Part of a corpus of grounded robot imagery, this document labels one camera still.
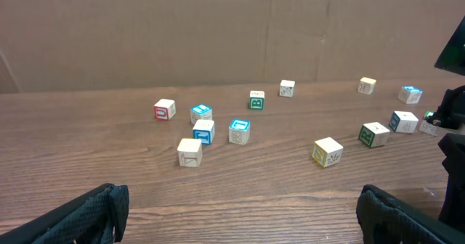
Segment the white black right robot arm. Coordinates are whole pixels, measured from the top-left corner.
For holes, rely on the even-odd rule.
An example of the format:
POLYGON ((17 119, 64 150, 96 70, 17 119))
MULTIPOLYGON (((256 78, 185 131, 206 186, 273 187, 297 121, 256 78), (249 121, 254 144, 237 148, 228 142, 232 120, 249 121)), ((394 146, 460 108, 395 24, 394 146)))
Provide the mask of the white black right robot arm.
MULTIPOLYGON (((454 34, 441 52, 434 66, 459 75, 464 74, 464 21, 461 21, 454 34)), ((427 122, 447 129, 464 126, 464 87, 448 89, 437 111, 427 122)), ((439 142, 445 154, 443 167, 448 172, 448 186, 445 202, 439 220, 464 231, 464 135, 447 133, 439 142)))

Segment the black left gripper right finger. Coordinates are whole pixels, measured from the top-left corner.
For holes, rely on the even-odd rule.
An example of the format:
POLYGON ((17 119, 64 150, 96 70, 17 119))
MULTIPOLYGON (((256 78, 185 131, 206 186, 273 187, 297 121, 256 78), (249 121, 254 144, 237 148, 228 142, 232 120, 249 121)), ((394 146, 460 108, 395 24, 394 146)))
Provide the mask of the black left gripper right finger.
POLYGON ((356 206, 364 244, 464 244, 464 233, 367 184, 356 206))

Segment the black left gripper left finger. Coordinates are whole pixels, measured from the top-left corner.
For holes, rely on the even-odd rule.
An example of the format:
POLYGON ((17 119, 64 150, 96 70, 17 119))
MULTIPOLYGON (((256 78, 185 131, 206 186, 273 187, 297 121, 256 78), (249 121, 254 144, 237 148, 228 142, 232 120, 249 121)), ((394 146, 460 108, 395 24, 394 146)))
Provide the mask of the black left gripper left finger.
POLYGON ((2 243, 63 244, 122 241, 129 215, 126 185, 102 184, 1 235, 2 243))

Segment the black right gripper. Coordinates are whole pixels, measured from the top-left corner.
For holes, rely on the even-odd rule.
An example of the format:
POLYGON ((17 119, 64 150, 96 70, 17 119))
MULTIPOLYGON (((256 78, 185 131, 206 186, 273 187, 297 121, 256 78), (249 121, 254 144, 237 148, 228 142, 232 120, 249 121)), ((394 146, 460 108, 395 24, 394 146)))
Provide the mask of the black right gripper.
MULTIPOLYGON (((438 109, 426 121, 446 129, 458 129, 464 124, 464 86, 448 89, 438 109)), ((445 155, 442 162, 448 172, 445 201, 439 220, 464 231, 464 135, 447 133, 438 146, 445 155)))

